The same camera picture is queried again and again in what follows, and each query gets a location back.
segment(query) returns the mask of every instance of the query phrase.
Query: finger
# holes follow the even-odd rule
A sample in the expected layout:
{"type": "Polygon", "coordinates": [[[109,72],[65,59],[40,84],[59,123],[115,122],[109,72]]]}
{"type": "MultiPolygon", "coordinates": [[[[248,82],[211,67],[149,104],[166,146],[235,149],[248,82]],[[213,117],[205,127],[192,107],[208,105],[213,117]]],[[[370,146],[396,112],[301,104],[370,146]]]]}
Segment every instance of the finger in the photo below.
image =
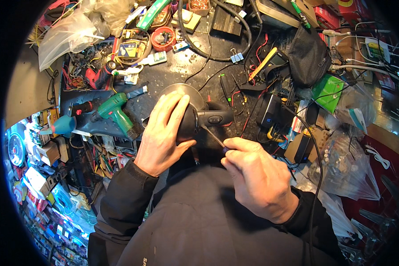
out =
{"type": "Polygon", "coordinates": [[[225,139],[223,144],[228,148],[236,149],[241,152],[258,152],[263,149],[260,143],[249,141],[240,137],[225,139]]]}
{"type": "Polygon", "coordinates": [[[233,163],[229,162],[228,158],[224,157],[220,160],[220,162],[231,175],[232,180],[234,181],[235,190],[239,189],[241,186],[245,186],[243,174],[233,163]]]}
{"type": "Polygon", "coordinates": [[[154,109],[152,109],[152,112],[149,115],[148,125],[149,124],[155,125],[156,118],[157,118],[158,114],[160,113],[161,106],[164,103],[164,101],[165,101],[165,94],[161,95],[158,102],[155,104],[154,109]]]}
{"type": "Polygon", "coordinates": [[[238,150],[230,150],[225,154],[229,162],[234,164],[242,172],[254,169],[257,167],[257,162],[260,160],[258,152],[241,152],[238,150]]]}
{"type": "Polygon", "coordinates": [[[165,102],[161,106],[160,113],[157,116],[156,122],[159,124],[163,124],[164,126],[167,126],[168,120],[171,116],[171,113],[174,110],[174,107],[176,104],[180,101],[180,99],[183,97],[183,94],[177,93],[177,92],[172,92],[170,94],[170,97],[165,100],[165,102]]]}
{"type": "Polygon", "coordinates": [[[182,154],[184,152],[187,151],[187,149],[189,149],[190,147],[194,146],[195,144],[197,144],[196,140],[190,140],[190,141],[184,141],[181,144],[179,144],[176,147],[175,152],[173,153],[173,156],[175,156],[176,161],[178,159],[180,159],[180,157],[182,156],[182,154]]]}
{"type": "Polygon", "coordinates": [[[177,130],[179,129],[180,122],[182,121],[183,115],[185,114],[186,107],[189,105],[189,95],[184,95],[176,108],[173,110],[170,116],[170,120],[168,121],[167,128],[177,134],[177,130]]]}

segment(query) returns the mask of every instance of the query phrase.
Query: hand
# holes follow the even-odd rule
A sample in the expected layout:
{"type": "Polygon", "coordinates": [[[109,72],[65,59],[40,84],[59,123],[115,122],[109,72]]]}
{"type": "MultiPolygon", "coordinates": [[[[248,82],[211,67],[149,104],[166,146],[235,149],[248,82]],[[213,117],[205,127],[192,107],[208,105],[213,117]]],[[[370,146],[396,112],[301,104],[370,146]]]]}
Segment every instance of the hand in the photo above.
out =
{"type": "Polygon", "coordinates": [[[299,199],[291,192],[287,165],[257,142],[234,137],[223,143],[236,149],[221,161],[234,180],[235,199],[256,216],[276,224],[288,221],[299,199]]]}
{"type": "Polygon", "coordinates": [[[174,91],[158,100],[143,132],[134,164],[145,173],[158,177],[177,162],[197,141],[185,141],[176,146],[180,122],[189,104],[189,95],[174,91]]]}

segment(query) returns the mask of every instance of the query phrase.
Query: man's left hand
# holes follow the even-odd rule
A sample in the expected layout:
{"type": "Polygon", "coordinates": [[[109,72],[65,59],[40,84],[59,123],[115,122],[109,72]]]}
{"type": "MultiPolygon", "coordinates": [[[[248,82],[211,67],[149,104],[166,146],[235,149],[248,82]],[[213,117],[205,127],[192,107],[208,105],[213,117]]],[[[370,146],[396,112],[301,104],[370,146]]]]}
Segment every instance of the man's left hand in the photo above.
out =
{"type": "Polygon", "coordinates": [[[163,95],[155,105],[143,132],[142,141],[134,160],[140,169],[158,177],[177,162],[182,154],[197,141],[185,141],[176,146],[180,122],[189,104],[189,95],[174,91],[163,95]]]}

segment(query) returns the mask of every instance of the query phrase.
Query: black mesh bag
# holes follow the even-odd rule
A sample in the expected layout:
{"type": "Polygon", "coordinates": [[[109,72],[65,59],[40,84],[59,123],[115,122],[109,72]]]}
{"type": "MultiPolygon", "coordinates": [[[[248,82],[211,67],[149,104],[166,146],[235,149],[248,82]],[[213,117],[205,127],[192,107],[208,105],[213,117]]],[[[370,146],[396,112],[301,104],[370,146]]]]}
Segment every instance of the black mesh bag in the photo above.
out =
{"type": "Polygon", "coordinates": [[[329,69],[329,48],[314,28],[300,26],[288,53],[291,76],[299,88],[312,87],[329,69]]]}

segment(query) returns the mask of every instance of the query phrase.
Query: binder clip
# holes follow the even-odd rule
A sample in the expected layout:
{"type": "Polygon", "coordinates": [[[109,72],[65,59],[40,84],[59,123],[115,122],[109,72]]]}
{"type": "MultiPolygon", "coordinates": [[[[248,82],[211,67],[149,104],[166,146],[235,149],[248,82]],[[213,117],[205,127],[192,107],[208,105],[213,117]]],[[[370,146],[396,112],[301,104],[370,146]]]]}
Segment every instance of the binder clip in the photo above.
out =
{"type": "Polygon", "coordinates": [[[241,53],[236,53],[235,48],[231,49],[233,56],[231,56],[232,63],[239,62],[244,59],[244,56],[241,53]]]}

